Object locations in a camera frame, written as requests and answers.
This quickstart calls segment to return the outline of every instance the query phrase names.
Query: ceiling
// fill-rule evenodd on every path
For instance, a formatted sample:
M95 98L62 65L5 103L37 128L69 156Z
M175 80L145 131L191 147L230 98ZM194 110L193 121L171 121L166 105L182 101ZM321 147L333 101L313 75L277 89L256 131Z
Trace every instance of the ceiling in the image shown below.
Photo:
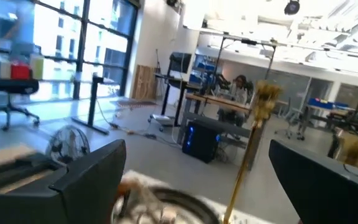
M358 52L358 0L301 0L294 16L284 14L288 1L209 0L205 19L210 29L250 39Z

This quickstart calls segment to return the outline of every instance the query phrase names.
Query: white table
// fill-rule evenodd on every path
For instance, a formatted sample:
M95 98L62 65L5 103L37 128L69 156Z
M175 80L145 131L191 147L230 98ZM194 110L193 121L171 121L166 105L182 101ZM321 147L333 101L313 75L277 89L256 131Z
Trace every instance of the white table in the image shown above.
M147 175L144 174L140 174L136 171L133 170L129 170L127 171L123 177L123 179L137 179L139 180L142 184L144 185L149 185L149 186L160 186L160 187L170 187L167 183L161 181L161 180L157 180L154 179L152 177L149 177ZM217 212L218 214L224 214L224 212L226 211L226 206L222 205L220 203L214 202L206 197L202 197L202 196L196 196L198 199L201 199L205 204L209 205L215 212ZM239 212L237 210L234 210L232 212L232 217L234 218L234 222L232 222L231 224L273 224L270 222L267 222L265 220L262 220L260 218L257 218L255 216L243 213L243 212Z

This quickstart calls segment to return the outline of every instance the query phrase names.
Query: computer monitor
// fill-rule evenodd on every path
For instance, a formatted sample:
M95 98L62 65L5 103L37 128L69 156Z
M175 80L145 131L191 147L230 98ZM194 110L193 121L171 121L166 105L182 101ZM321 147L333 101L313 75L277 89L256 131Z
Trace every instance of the computer monitor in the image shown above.
M171 71L187 73L191 61L191 54L174 52L170 56Z

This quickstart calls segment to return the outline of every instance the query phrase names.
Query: large window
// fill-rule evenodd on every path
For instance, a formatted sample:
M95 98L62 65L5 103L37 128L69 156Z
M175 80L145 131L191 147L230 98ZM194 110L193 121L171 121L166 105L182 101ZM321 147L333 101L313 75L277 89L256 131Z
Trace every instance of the large window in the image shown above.
M0 0L0 53L9 53L16 43L34 43L40 48L45 57L43 80L49 82L40 85L32 100L89 97L93 75L115 83L102 87L99 96L119 95L137 7L129 0L40 0L36 4ZM68 82L73 77L88 83L74 88Z

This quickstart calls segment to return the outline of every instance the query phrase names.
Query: ceiling light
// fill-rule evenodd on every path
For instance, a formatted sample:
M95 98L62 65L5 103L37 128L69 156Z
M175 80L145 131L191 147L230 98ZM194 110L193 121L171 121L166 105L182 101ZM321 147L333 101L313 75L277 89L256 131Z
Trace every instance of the ceiling light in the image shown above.
M289 16L295 15L299 12L300 7L299 0L290 0L287 6L285 6L284 13Z

